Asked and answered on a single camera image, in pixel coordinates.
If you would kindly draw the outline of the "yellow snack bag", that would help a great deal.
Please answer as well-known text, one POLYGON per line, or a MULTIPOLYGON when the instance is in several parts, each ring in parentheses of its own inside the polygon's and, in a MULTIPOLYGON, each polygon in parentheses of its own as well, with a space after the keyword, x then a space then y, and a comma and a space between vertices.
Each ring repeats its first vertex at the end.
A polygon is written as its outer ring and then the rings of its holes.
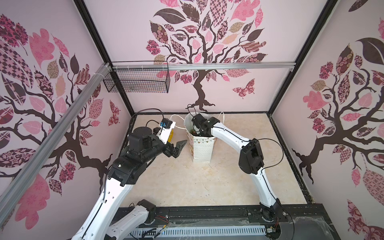
POLYGON ((168 138, 168 142, 169 142, 169 143, 172 141, 173 136, 174 136, 174 130, 171 130, 170 135, 169 135, 169 138, 168 138))

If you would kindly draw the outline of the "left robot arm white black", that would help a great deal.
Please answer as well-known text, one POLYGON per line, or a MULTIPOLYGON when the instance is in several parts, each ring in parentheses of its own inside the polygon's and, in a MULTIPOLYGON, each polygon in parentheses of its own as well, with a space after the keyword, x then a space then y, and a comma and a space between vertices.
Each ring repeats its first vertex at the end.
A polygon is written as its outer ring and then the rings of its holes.
POLYGON ((72 237, 74 240, 123 240, 145 222, 152 223, 156 206, 141 200, 134 209, 113 223, 113 219, 127 194, 137 183, 151 161, 159 155, 178 158, 187 140, 175 145, 168 141, 175 126, 159 128, 138 127, 128 135, 128 148, 109 170, 104 189, 87 219, 72 237))

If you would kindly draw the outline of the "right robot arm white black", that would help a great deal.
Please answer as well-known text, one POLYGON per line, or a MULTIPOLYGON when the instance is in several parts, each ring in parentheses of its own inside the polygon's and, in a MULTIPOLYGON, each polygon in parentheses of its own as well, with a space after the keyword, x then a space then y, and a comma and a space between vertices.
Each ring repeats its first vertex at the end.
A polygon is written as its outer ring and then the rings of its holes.
POLYGON ((283 210, 265 173, 260 141, 247 139, 227 128, 217 118, 207 119, 200 113, 192 117, 192 126, 199 136, 220 139, 239 153, 239 168, 250 175, 256 185, 263 219, 267 222, 277 220, 283 210))

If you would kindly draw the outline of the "white patterned paper bag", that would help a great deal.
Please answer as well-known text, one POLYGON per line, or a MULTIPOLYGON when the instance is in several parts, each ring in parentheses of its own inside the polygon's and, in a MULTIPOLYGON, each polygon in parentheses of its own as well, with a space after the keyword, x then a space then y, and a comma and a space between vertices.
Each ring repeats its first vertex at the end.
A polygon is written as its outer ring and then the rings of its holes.
POLYGON ((192 122, 192 118, 197 114, 201 114, 205 119, 209 119, 212 115, 206 113, 194 112, 187 114, 185 117, 180 115, 173 114, 171 115, 171 120, 174 120, 174 117, 178 117, 183 120, 183 127, 179 127, 177 124, 175 127, 177 129, 183 130, 187 135, 187 140, 189 144, 189 149, 194 163, 209 163, 212 159, 212 154, 214 150, 214 145, 217 141, 215 137, 199 137, 196 133, 193 133, 195 130, 192 122))

